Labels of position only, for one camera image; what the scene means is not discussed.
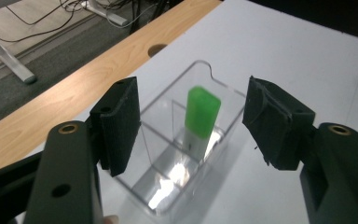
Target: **clear plastic container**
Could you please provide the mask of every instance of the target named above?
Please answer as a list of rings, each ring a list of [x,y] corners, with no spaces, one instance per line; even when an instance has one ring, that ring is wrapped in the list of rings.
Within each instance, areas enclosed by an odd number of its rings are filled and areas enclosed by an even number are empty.
[[[221,100],[205,156],[198,160],[183,150],[186,100],[201,86]],[[245,95],[212,76],[204,61],[192,63],[141,112],[138,133],[126,172],[117,177],[158,223],[174,214],[197,193],[197,186],[221,153],[242,118]]]

